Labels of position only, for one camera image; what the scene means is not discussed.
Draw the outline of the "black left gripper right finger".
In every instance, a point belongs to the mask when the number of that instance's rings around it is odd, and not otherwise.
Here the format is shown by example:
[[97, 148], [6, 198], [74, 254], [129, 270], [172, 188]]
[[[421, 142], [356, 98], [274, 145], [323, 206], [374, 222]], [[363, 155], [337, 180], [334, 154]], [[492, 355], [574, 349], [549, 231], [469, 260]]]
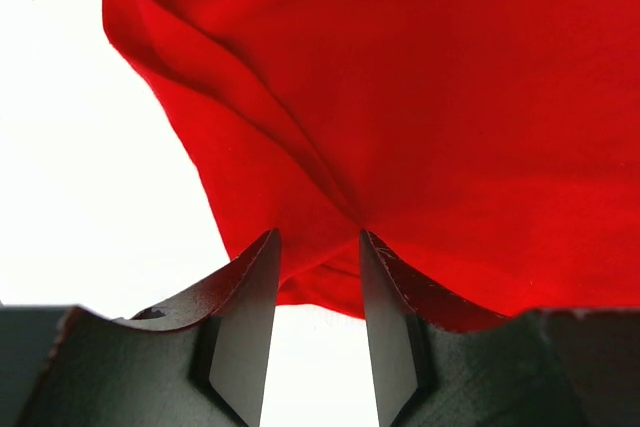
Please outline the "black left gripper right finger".
[[505, 317], [407, 264], [370, 231], [360, 272], [383, 426], [635, 426], [639, 312]]

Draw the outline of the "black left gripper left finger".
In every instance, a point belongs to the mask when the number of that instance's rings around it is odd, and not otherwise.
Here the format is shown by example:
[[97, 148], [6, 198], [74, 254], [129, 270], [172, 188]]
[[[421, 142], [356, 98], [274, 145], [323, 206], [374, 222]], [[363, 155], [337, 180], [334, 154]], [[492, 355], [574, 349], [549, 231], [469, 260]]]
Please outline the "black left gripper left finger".
[[130, 319], [83, 306], [1, 310], [5, 426], [256, 426], [281, 238]]

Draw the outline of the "red t shirt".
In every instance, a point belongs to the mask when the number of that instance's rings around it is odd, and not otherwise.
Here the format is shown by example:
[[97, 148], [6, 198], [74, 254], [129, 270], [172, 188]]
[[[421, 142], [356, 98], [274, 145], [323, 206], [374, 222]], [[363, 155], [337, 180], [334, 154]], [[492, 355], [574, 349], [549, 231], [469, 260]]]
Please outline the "red t shirt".
[[493, 311], [639, 302], [639, 0], [103, 0], [223, 243], [362, 317], [358, 237]]

